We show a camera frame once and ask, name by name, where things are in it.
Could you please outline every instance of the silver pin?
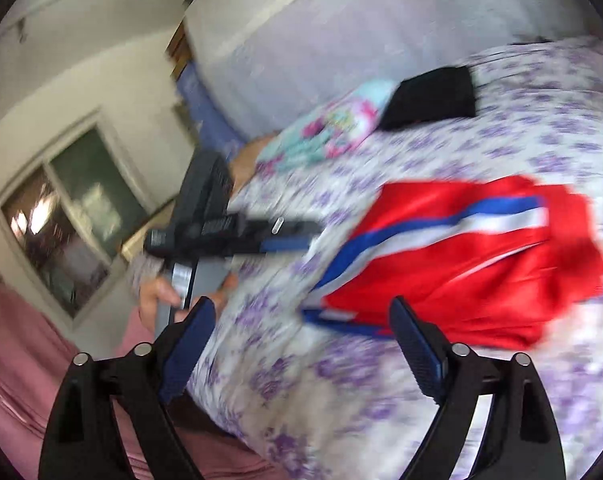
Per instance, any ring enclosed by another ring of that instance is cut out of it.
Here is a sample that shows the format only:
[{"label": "silver pin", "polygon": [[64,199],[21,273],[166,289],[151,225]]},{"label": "silver pin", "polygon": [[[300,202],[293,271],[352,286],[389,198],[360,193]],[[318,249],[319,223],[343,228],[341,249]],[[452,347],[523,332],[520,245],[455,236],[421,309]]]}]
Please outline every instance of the silver pin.
[{"label": "silver pin", "polygon": [[515,361],[517,361],[521,366],[528,366],[532,362],[530,356],[522,352],[519,352],[515,355]]},{"label": "silver pin", "polygon": [[88,354],[85,354],[84,352],[82,352],[81,354],[75,355],[75,357],[72,360],[72,363],[76,366],[85,365],[87,362],[88,362]]},{"label": "silver pin", "polygon": [[275,225],[273,226],[273,230],[271,231],[272,234],[276,235],[281,229],[283,223],[284,219],[282,217],[279,217],[277,220],[275,220]]},{"label": "silver pin", "polygon": [[148,355],[151,350],[152,345],[150,343],[139,343],[139,345],[133,349],[133,352],[139,357],[144,357],[145,355]]},{"label": "silver pin", "polygon": [[453,353],[459,357],[466,357],[470,354],[470,347],[464,343],[455,343],[453,345]]}]

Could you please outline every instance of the white fabric with purple flowers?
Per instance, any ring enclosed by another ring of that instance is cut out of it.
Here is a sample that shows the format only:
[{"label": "white fabric with purple flowers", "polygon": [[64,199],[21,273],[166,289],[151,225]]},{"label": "white fabric with purple flowers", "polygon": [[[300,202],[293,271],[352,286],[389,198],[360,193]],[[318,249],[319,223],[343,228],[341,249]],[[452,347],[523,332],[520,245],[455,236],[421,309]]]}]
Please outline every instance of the white fabric with purple flowers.
[{"label": "white fabric with purple flowers", "polygon": [[[221,428],[281,463],[291,479],[395,480],[437,411],[396,343],[337,335],[298,314],[380,184],[518,173],[572,184],[592,199],[603,243],[603,42],[505,46],[467,63],[479,98],[475,119],[378,132],[339,158],[258,175],[232,203],[255,215],[314,216],[327,225],[304,256],[236,262],[242,284],[188,384]],[[603,296],[550,324],[531,355],[568,478],[580,478],[603,449]],[[483,400],[455,478],[465,478],[479,446]]]}]

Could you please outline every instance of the blue gripper pad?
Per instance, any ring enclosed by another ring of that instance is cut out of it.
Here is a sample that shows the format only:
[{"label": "blue gripper pad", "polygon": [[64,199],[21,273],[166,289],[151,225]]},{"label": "blue gripper pad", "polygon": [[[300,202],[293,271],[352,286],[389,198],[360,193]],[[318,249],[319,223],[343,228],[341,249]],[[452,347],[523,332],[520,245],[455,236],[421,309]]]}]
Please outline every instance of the blue gripper pad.
[{"label": "blue gripper pad", "polygon": [[390,303],[390,328],[419,389],[441,405],[445,399],[445,346],[450,343],[435,325],[420,321],[402,298]]},{"label": "blue gripper pad", "polygon": [[194,318],[183,321],[188,322],[188,326],[163,364],[160,400],[164,404],[168,404],[174,397],[183,393],[208,339],[213,334],[216,319],[215,306],[208,298],[202,300],[193,307],[198,307]]}]

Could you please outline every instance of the blue stripe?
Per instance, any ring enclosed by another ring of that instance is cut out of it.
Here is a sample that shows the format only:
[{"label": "blue stripe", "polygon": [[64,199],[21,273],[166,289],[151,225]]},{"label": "blue stripe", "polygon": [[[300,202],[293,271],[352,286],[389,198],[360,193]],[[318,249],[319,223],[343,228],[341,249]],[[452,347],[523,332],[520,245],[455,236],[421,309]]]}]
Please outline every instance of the blue stripe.
[{"label": "blue stripe", "polygon": [[382,333],[382,327],[375,325],[357,324],[350,321],[336,321],[333,319],[322,319],[321,310],[318,308],[307,308],[301,311],[303,318],[318,326],[329,328],[342,334],[364,335],[378,339],[393,339],[392,334]]},{"label": "blue stripe", "polygon": [[453,216],[408,220],[380,229],[379,231],[361,234],[352,240],[348,240],[344,244],[317,285],[313,287],[313,290],[336,279],[351,263],[353,263],[359,254],[370,247],[379,245],[397,234],[427,229],[428,227],[452,226],[458,224],[462,219],[475,214],[514,215],[538,207],[541,207],[541,200],[537,196],[486,198],[485,200],[480,200],[479,202],[471,204],[466,209]]}]

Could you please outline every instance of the person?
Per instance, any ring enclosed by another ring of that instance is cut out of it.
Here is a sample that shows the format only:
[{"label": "person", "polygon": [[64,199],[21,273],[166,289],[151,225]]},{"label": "person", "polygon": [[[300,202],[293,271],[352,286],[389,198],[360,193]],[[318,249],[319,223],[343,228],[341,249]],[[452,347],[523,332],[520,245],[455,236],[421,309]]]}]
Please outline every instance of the person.
[{"label": "person", "polygon": [[[229,276],[222,289],[211,294],[217,312],[226,306],[236,286]],[[133,309],[118,355],[150,340],[149,319],[158,298],[171,300],[162,280],[143,287],[139,308]],[[53,325],[19,294],[0,284],[0,447],[24,480],[37,479],[46,423],[66,370],[79,352]],[[152,479],[130,418],[114,402],[120,434],[134,475]],[[234,437],[186,429],[174,419],[184,447],[204,478],[233,480],[285,480],[286,473],[245,447]]]}]

